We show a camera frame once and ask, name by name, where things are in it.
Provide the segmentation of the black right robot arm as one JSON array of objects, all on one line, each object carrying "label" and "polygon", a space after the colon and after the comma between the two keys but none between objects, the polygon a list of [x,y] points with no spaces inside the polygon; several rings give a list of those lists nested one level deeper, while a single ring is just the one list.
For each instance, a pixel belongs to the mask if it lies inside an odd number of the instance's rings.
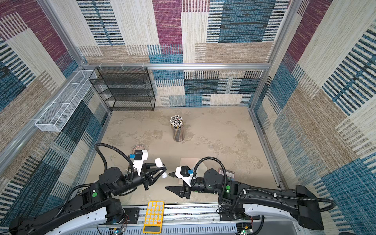
[{"label": "black right robot arm", "polygon": [[224,164],[215,157],[200,159],[193,169],[180,166],[169,176],[183,180],[183,184],[168,186],[166,190],[186,199],[190,199],[192,192],[216,194],[219,212],[234,219],[278,216],[296,221],[304,228],[323,231],[321,214],[336,207],[333,200],[319,198],[301,185],[273,190],[229,180]]}]

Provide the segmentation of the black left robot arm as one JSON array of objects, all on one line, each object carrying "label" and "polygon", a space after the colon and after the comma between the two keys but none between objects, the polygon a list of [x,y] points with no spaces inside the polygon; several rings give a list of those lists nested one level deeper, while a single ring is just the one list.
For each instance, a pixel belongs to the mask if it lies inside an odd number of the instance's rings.
[{"label": "black left robot arm", "polygon": [[[118,167],[108,167],[100,147],[111,149],[122,156],[129,163],[129,172],[123,174]],[[148,190],[159,178],[166,177],[166,167],[159,159],[154,163],[146,162],[146,150],[138,150],[132,157],[104,143],[95,144],[95,150],[104,164],[104,172],[96,182],[74,187],[61,206],[42,215],[13,219],[9,233],[69,235],[91,226],[122,223],[125,221],[125,211],[117,197],[128,195],[139,186]]]}]

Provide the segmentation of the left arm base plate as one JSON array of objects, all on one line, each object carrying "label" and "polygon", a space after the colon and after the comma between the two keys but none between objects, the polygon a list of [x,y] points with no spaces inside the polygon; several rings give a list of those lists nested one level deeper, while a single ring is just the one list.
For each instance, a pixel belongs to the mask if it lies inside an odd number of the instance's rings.
[{"label": "left arm base plate", "polygon": [[124,218],[127,219],[127,221],[124,221],[124,225],[129,224],[137,224],[139,220],[140,215],[140,208],[139,207],[131,207],[131,208],[123,208],[124,210]]}]

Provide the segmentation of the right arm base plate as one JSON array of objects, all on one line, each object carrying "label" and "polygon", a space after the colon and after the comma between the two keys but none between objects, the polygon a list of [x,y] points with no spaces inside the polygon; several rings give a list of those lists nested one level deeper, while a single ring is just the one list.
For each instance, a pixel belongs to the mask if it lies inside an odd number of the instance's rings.
[{"label": "right arm base plate", "polygon": [[235,220],[260,220],[260,215],[249,216],[245,214],[243,208],[235,208],[233,211],[226,211],[222,206],[219,206],[216,210],[216,213],[219,214],[221,221],[235,221]]}]

